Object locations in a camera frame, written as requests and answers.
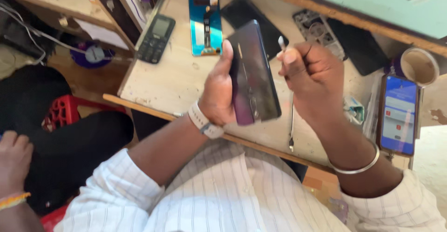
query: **smartwatch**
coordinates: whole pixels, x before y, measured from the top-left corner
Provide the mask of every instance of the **smartwatch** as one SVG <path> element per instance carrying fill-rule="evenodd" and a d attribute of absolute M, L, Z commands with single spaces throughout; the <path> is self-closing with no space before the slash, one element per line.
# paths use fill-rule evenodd
<path fill-rule="evenodd" d="M 197 101 L 191 106 L 188 111 L 191 121 L 197 126 L 200 133 L 208 136 L 208 138 L 219 138 L 224 134 L 224 129 L 220 126 L 213 125 L 210 120 L 205 117 L 202 111 L 198 108 Z"/>

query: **blue phone screen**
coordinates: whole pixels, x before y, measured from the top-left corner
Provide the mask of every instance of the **blue phone screen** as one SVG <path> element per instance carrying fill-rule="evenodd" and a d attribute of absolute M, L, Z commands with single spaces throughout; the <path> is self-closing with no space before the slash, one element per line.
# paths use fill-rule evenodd
<path fill-rule="evenodd" d="M 413 154 L 416 92 L 414 82 L 387 77 L 381 138 L 384 148 Z"/>

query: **colorful thread bracelet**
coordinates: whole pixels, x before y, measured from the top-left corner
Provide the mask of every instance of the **colorful thread bracelet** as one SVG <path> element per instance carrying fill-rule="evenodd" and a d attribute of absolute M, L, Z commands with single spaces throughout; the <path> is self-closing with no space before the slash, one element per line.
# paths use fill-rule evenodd
<path fill-rule="evenodd" d="M 0 211 L 26 202 L 26 198 L 29 196 L 31 196 L 31 193 L 21 193 L 0 199 Z"/>

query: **paper cup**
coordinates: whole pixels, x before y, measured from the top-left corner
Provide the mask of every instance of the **paper cup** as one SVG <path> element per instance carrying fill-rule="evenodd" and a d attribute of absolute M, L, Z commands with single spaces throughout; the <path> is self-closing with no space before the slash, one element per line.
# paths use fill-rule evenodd
<path fill-rule="evenodd" d="M 410 48 L 393 59 L 385 73 L 406 77 L 421 87 L 428 86 L 439 77 L 439 65 L 426 50 Z"/>

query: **rolled-up sleeve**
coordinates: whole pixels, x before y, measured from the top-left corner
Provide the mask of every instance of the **rolled-up sleeve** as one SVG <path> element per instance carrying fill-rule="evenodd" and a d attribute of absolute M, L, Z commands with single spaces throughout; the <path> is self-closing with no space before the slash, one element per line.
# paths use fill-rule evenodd
<path fill-rule="evenodd" d="M 360 218 L 359 232 L 447 231 L 436 197 L 411 170 L 405 170 L 402 182 L 386 195 L 363 199 L 343 194 L 343 199 Z"/>
<path fill-rule="evenodd" d="M 95 169 L 54 231 L 143 231 L 164 190 L 123 149 Z"/>

